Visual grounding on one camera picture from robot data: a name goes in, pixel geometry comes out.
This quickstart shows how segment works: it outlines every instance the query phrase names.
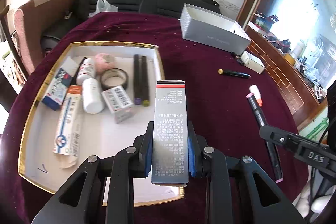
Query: pink ball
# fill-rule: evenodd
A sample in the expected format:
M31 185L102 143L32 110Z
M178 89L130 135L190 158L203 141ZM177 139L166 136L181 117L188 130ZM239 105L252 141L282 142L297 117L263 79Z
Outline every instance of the pink ball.
M96 59L96 71L98 74L103 73L105 70L115 67L115 57L107 53L98 53L95 56Z

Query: bottle label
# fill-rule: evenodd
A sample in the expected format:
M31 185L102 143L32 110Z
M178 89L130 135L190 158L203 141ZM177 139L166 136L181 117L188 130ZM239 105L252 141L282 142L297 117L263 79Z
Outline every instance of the bottle label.
M95 67L91 64L83 64L79 69L78 76L79 75L89 75L91 77L95 77Z

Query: gray box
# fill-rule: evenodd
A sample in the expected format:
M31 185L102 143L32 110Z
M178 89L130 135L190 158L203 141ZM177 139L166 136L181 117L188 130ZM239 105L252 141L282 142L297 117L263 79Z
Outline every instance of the gray box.
M238 55L241 55L251 42L236 21L190 4L184 4L180 25L184 39Z
M158 81L153 131L152 183L188 183L188 128L185 84Z

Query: wooden cabinet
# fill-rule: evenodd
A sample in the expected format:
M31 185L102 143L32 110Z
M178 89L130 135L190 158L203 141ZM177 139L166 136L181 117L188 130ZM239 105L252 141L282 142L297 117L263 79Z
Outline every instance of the wooden cabinet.
M266 71L277 83L298 130L301 130L323 110L327 100L320 104L299 72L259 33L250 26L246 27L246 33L252 41L248 49L264 63Z

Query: tape roll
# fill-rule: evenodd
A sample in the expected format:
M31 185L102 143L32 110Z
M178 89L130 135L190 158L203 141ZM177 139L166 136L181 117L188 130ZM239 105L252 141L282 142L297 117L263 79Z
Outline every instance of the tape roll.
M124 90L126 90L128 85L128 74L122 69L108 69L101 75L100 82L103 91L118 85L121 85Z

